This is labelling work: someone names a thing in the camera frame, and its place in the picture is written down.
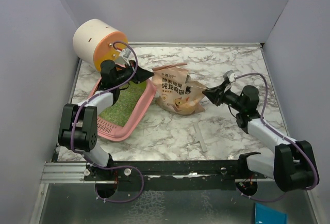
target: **cylindrical container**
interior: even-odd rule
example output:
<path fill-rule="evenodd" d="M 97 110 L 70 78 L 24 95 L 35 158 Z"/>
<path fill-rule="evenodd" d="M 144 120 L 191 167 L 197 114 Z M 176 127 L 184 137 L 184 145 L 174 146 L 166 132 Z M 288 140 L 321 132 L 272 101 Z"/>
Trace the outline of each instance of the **cylindrical container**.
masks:
<path fill-rule="evenodd" d="M 122 41 L 127 43 L 124 33 L 98 19 L 91 19 L 82 24 L 73 36 L 73 49 L 82 60 L 101 71 L 104 60 L 115 60 L 119 52 L 112 43 Z"/>

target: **marble tabletop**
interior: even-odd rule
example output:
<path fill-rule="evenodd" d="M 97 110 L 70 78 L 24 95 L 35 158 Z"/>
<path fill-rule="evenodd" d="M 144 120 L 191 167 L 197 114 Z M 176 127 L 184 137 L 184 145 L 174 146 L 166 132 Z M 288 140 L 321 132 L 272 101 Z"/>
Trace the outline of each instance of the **marble tabletop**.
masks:
<path fill-rule="evenodd" d="M 278 108 L 275 93 L 258 46 L 242 47 L 135 47 L 139 65 L 146 69 L 169 63 L 186 62 L 192 79 L 208 87 L 222 83 L 222 75 L 234 70 L 237 75 L 259 72 L 269 83 L 269 98 L 265 118 L 271 125 L 286 133 Z M 72 103 L 86 99 L 100 74 L 90 65 L 82 62 Z M 259 111 L 264 100 L 265 86 L 259 77 L 246 77 L 237 80 L 232 91 L 240 93 L 244 85 L 254 85 L 259 89 Z M 144 118 L 130 137 L 122 142 L 111 142 L 98 138 L 101 147 L 118 161 L 162 161 L 197 159 L 237 159 L 239 154 L 264 152 L 269 150 L 253 136 L 237 127 L 236 119 L 229 113 L 228 107 L 219 107 L 207 98 L 201 100 L 205 112 L 181 116 L 150 105 Z M 193 125 L 198 123 L 204 138 L 207 152 L 203 152 L 199 142 L 194 140 Z M 58 161 L 83 161 L 65 147 L 60 148 Z"/>

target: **brown bag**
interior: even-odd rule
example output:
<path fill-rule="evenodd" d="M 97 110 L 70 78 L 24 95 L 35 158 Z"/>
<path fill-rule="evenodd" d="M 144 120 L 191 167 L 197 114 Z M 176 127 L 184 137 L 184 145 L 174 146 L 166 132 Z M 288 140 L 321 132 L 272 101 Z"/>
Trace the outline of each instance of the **brown bag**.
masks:
<path fill-rule="evenodd" d="M 190 115 L 205 111 L 199 104 L 204 97 L 202 91 L 206 87 L 197 82 L 191 81 L 187 69 L 178 68 L 186 63 L 178 63 L 153 68 L 153 84 L 159 93 L 156 103 L 163 109 L 181 115 Z"/>

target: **gray wall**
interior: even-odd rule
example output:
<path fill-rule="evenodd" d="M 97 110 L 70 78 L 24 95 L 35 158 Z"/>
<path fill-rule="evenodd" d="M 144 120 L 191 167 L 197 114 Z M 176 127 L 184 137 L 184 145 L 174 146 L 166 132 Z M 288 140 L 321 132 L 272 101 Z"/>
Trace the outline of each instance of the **gray wall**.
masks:
<path fill-rule="evenodd" d="M 62 0 L 138 42 L 265 42 L 287 0 Z"/>
<path fill-rule="evenodd" d="M 317 190 L 326 210 L 330 210 L 329 42 L 330 1 L 290 0 L 265 44 L 289 132 L 313 145 L 321 179 Z"/>
<path fill-rule="evenodd" d="M 77 64 L 59 0 L 0 0 L 0 222 L 28 223 Z"/>

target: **green granules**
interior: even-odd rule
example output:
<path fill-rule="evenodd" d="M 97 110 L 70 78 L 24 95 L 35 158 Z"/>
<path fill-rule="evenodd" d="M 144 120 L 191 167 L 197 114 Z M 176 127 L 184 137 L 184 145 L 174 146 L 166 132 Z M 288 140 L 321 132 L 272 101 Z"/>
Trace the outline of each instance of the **green granules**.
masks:
<path fill-rule="evenodd" d="M 130 82 L 128 89 L 120 91 L 119 99 L 114 106 L 106 108 L 101 112 L 100 117 L 121 127 L 125 126 L 145 88 L 146 82 L 138 85 Z"/>

